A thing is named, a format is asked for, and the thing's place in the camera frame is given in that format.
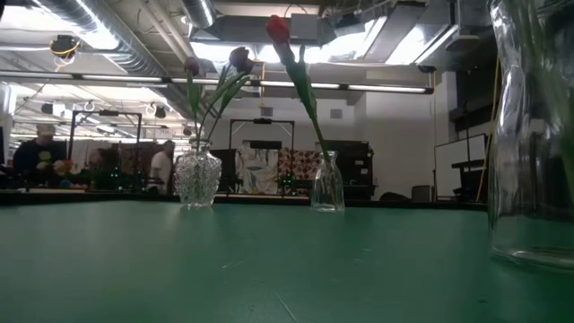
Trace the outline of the textured round crystal vase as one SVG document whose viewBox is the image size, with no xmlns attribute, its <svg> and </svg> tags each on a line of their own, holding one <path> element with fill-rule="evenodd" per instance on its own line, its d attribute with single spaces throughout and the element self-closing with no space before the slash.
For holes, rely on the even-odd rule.
<svg viewBox="0 0 574 323">
<path fill-rule="evenodd" d="M 174 188 L 187 207 L 210 207 L 222 176 L 222 160 L 211 154 L 211 142 L 189 139 L 190 150 L 175 164 Z"/>
</svg>

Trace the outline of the large clear glass vase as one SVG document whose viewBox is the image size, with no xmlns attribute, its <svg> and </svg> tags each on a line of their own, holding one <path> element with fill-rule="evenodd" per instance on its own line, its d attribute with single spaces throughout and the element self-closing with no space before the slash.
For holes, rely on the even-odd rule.
<svg viewBox="0 0 574 323">
<path fill-rule="evenodd" d="M 574 271 L 574 188 L 549 110 L 526 68 L 509 0 L 490 0 L 489 9 L 501 66 L 489 165 L 491 250 L 516 263 Z"/>
</svg>

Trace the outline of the dark patterned cloth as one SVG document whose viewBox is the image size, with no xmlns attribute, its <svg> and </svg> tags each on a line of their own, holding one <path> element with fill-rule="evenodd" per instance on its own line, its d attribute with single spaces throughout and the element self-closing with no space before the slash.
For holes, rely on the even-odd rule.
<svg viewBox="0 0 574 323">
<path fill-rule="evenodd" d="M 130 191 L 141 191 L 147 183 L 156 144 L 114 144 L 120 170 L 120 183 Z"/>
</svg>

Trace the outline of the grey bin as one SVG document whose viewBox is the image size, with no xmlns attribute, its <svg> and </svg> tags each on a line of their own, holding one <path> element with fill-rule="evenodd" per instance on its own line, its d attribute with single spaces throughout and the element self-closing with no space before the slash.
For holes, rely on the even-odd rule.
<svg viewBox="0 0 574 323">
<path fill-rule="evenodd" d="M 434 187 L 428 185 L 412 187 L 412 200 L 416 203 L 432 202 L 434 199 Z"/>
</svg>

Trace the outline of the ribbed silver air duct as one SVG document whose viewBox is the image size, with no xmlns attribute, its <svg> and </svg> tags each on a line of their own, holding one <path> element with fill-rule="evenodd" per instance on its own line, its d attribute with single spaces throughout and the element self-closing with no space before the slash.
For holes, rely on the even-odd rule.
<svg viewBox="0 0 574 323">
<path fill-rule="evenodd" d="M 91 47 L 130 75 L 166 77 L 168 72 L 104 0 L 31 0 L 71 26 Z"/>
</svg>

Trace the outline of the green table mat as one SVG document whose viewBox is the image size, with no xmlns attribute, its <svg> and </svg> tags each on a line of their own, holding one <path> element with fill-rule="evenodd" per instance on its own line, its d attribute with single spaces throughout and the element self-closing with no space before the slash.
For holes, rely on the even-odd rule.
<svg viewBox="0 0 574 323">
<path fill-rule="evenodd" d="M 0 207 L 0 323 L 574 323 L 574 275 L 490 257 L 482 212 Z"/>
</svg>

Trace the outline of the whiteboard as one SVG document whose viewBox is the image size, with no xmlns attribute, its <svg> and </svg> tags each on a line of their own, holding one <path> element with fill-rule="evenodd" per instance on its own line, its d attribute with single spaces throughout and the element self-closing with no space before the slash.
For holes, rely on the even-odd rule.
<svg viewBox="0 0 574 323">
<path fill-rule="evenodd" d="M 466 139 L 456 140 L 434 147 L 435 152 L 435 188 L 437 197 L 454 197 L 454 190 L 462 187 L 460 172 L 463 167 L 469 168 L 469 162 L 481 161 L 486 157 L 485 134 L 473 135 Z"/>
</svg>

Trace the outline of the red floral cloth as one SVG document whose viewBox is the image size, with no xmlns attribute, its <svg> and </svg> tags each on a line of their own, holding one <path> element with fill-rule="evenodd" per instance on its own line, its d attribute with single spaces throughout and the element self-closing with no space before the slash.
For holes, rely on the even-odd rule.
<svg viewBox="0 0 574 323">
<path fill-rule="evenodd" d="M 313 180 L 320 162 L 319 152 L 283 148 L 278 152 L 278 178 L 282 179 L 290 174 L 296 180 Z"/>
</svg>

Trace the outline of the small clear bottle vase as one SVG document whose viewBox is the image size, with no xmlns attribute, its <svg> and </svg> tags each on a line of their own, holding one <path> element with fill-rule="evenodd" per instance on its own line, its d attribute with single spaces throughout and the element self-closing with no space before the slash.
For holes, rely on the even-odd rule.
<svg viewBox="0 0 574 323">
<path fill-rule="evenodd" d="M 342 212 L 344 205 L 344 182 L 336 165 L 337 151 L 328 151 L 326 158 L 320 154 L 311 189 L 310 205 L 315 211 Z"/>
</svg>

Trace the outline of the smooth silver air duct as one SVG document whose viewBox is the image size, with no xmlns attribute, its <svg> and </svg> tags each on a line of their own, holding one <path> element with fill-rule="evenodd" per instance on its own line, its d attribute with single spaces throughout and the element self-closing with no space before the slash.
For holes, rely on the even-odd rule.
<svg viewBox="0 0 574 323">
<path fill-rule="evenodd" d="M 212 0 L 181 0 L 181 3 L 194 28 L 205 29 L 214 24 L 217 12 Z"/>
</svg>

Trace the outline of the background flower bouquet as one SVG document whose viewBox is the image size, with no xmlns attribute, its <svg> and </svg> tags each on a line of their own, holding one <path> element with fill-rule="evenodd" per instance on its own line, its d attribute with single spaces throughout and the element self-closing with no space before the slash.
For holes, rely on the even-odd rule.
<svg viewBox="0 0 574 323">
<path fill-rule="evenodd" d="M 59 186 L 61 188 L 70 188 L 71 181 L 69 179 L 71 175 L 71 170 L 74 163 L 71 160 L 57 160 L 53 164 L 53 170 L 55 174 L 60 178 Z"/>
</svg>

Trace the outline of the black station frame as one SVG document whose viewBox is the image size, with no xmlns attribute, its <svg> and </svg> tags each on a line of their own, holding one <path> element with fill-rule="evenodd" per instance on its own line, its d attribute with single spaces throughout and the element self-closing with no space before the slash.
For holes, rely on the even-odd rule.
<svg viewBox="0 0 574 323">
<path fill-rule="evenodd" d="M 233 137 L 240 131 L 242 127 L 245 125 L 251 126 L 262 126 L 265 127 L 266 130 L 269 130 L 271 126 L 278 126 L 281 128 L 286 135 L 290 138 L 290 149 L 294 149 L 294 132 L 295 132 L 295 122 L 291 120 L 272 120 L 271 118 L 253 118 L 253 119 L 231 119 L 230 120 L 230 129 L 229 129 L 229 149 L 236 153 L 236 150 L 241 147 L 242 145 L 246 147 L 250 147 L 253 149 L 269 149 L 269 150 L 278 150 L 280 151 L 283 149 L 283 139 L 282 140 L 274 140 L 269 135 L 261 135 L 255 139 L 243 139 L 240 145 L 234 146 L 233 145 Z M 277 175 L 277 193 L 280 192 L 279 184 L 278 184 L 278 175 Z M 239 192 L 239 187 L 241 181 L 239 179 L 236 180 L 238 185 L 237 192 Z"/>
<path fill-rule="evenodd" d="M 143 115 L 137 112 L 121 112 L 117 110 L 110 110 L 104 109 L 99 111 L 87 111 L 87 110 L 74 110 L 72 112 L 72 119 L 71 119 L 71 127 L 70 127 L 70 135 L 67 141 L 68 148 L 67 148 L 67 158 L 69 160 L 72 159 L 72 153 L 74 149 L 74 137 L 75 137 L 75 129 L 81 124 L 81 121 L 77 121 L 76 118 L 78 115 L 84 115 L 85 117 L 90 117 L 92 114 L 97 114 L 101 117 L 118 117 L 118 116 L 135 116 L 137 117 L 137 125 L 136 125 L 136 138 L 134 142 L 135 151 L 134 151 L 134 159 L 133 159 L 133 173 L 132 173 L 132 191 L 139 192 L 143 188 L 143 177 L 140 171 L 139 161 L 140 161 L 140 147 L 141 147 L 141 130 L 142 130 L 142 121 Z"/>
</svg>

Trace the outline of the pale patterned cloth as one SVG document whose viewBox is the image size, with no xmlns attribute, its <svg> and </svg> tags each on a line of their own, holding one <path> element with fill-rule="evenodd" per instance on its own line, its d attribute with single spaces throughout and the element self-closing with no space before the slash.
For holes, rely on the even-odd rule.
<svg viewBox="0 0 574 323">
<path fill-rule="evenodd" d="M 239 192 L 254 195 L 277 193 L 278 150 L 253 149 L 242 145 L 235 153 Z"/>
</svg>

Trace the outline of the black cabinet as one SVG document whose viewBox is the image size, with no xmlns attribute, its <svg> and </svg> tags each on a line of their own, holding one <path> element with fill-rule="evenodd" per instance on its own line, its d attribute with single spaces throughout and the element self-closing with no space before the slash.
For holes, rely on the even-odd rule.
<svg viewBox="0 0 574 323">
<path fill-rule="evenodd" d="M 372 157 L 367 141 L 327 140 L 328 151 L 336 152 L 335 163 L 341 172 L 346 200 L 371 200 L 374 195 Z"/>
</svg>

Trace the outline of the person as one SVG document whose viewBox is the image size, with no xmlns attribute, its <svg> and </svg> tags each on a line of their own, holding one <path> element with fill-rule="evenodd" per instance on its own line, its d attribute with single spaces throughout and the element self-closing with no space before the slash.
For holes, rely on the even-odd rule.
<svg viewBox="0 0 574 323">
<path fill-rule="evenodd" d="M 174 142 L 167 140 L 161 150 L 152 157 L 148 184 L 150 189 L 154 189 L 159 193 L 168 192 L 173 168 L 174 149 Z"/>
<path fill-rule="evenodd" d="M 117 152 L 112 148 L 92 150 L 88 162 L 93 188 L 96 190 L 115 190 Z"/>
<path fill-rule="evenodd" d="M 17 175 L 33 186 L 57 187 L 62 177 L 57 174 L 57 161 L 66 159 L 65 142 L 55 141 L 53 125 L 37 125 L 37 136 L 23 142 L 13 155 Z"/>
</svg>

